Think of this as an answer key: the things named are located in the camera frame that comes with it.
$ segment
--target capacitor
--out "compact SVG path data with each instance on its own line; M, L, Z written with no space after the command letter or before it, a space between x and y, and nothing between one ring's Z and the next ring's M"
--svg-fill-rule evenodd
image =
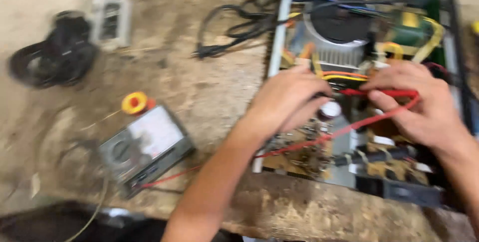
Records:
M341 106L336 101L329 101L321 106L318 117L321 121L328 121L341 115Z

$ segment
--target wooden workbench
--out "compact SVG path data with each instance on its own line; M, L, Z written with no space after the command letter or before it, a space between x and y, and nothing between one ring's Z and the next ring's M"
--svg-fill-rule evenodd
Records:
M98 203L105 172L96 155L82 148L61 160L59 155L74 144L74 138L105 140L131 122L132 117L117 113L81 130L119 110L122 98L130 92L143 91L167 104L198 148L166 175L200 165L214 153L260 87L266 50L264 40L256 40L246 44L248 49L222 57L190 58L202 18L221 4L219 0L135 0L133 46L105 52L77 86L31 92L31 104L19 122L21 132L12 145L25 156L27 175L38 176L39 194ZM224 42L217 35L238 21L224 16L210 25L210 43ZM129 201L122 200L111 183L104 206L167 219L194 176L193 171ZM458 214L437 210L428 211L425 217L411 204L335 185L247 171L223 227L251 237L290 240L438 241L451 235L451 231L443 232L442 223L435 222L438 213L460 218L452 224L464 223Z

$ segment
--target coiled cable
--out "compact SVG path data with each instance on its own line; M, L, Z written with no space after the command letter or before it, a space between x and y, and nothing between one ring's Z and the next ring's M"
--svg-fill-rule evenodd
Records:
M72 86L91 68L98 53L88 42L90 25L78 11L58 13L48 37L16 51L9 59L9 73L36 89Z

